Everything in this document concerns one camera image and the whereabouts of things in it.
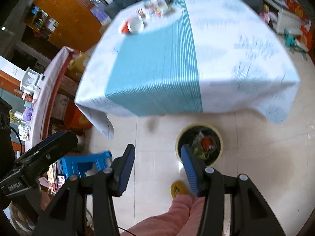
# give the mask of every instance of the pink pants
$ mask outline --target pink pants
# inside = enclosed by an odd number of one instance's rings
[[[192,199],[189,195],[178,195],[167,213],[147,218],[128,231],[137,236],[195,236],[203,207],[204,198]],[[128,232],[120,235],[130,236]]]

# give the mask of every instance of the silver screw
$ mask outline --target silver screw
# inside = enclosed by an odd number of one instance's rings
[[[240,174],[239,179],[242,181],[246,181],[248,179],[248,176],[246,176],[245,174]]]
[[[76,181],[78,179],[78,176],[73,174],[71,176],[69,176],[70,181]]]
[[[214,170],[213,167],[206,167],[206,168],[204,169],[204,171],[206,171],[206,173],[208,173],[208,174],[212,174],[215,170]]]
[[[110,167],[104,168],[104,169],[103,169],[103,172],[104,172],[105,174],[109,174],[109,173],[112,172],[112,169],[111,169]]]

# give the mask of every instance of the blue plastic stool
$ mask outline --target blue plastic stool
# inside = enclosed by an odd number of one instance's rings
[[[103,170],[112,163],[113,156],[110,151],[102,154],[89,154],[84,156],[66,156],[59,159],[62,167],[62,174],[66,179],[76,174],[79,177],[86,177],[85,173],[92,169],[93,163],[96,164],[97,170]]]

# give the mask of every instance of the yellow slipper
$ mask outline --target yellow slipper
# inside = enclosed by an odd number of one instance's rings
[[[176,181],[171,185],[171,195],[173,199],[178,195],[178,194],[188,194],[186,187],[181,181]]]

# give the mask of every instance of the white cup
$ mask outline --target white cup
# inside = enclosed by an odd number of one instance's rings
[[[128,29],[133,34],[141,33],[144,29],[144,23],[141,18],[132,18],[128,22]]]

